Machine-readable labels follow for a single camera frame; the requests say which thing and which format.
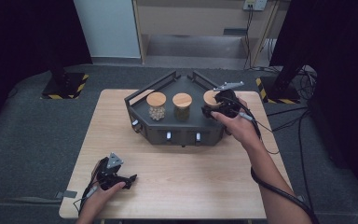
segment yellow and black hazard tape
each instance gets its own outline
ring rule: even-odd
[[[65,95],[65,94],[47,94],[42,95],[41,99],[52,99],[52,100],[61,100],[61,99],[77,99],[83,91],[84,86],[86,85],[86,81],[89,78],[89,75],[84,75],[79,86],[77,87],[77,91],[75,94],[72,95]]]
[[[271,104],[300,104],[300,100],[297,99],[269,99],[267,96],[266,90],[264,89],[263,83],[260,78],[255,80],[257,83],[258,90],[260,91],[261,99],[264,103]]]

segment black cloth backdrop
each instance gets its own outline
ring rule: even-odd
[[[19,81],[82,63],[91,58],[73,0],[0,0],[0,110]]]
[[[317,72],[315,123],[358,178],[358,1],[292,0],[270,65],[291,55]]]

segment wooden lid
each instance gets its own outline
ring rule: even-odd
[[[187,93],[177,93],[172,98],[173,104],[179,108],[186,108],[191,105],[191,96]]]
[[[152,92],[147,95],[146,101],[151,106],[162,106],[165,104],[167,97],[158,91]]]
[[[204,93],[204,102],[205,104],[209,106],[219,106],[220,103],[217,103],[214,99],[215,95],[218,93],[218,91],[206,91]]]

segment wall socket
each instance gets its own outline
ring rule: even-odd
[[[243,10],[250,10],[249,6],[252,6],[254,11],[263,11],[266,8],[268,0],[245,0],[243,3]]]

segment cabinet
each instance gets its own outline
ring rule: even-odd
[[[252,65],[269,35],[280,2],[268,1],[263,11],[253,12],[247,31]],[[151,35],[217,36],[224,35],[227,28],[246,29],[250,12],[243,10],[243,4],[243,0],[133,0],[142,58],[146,57]]]

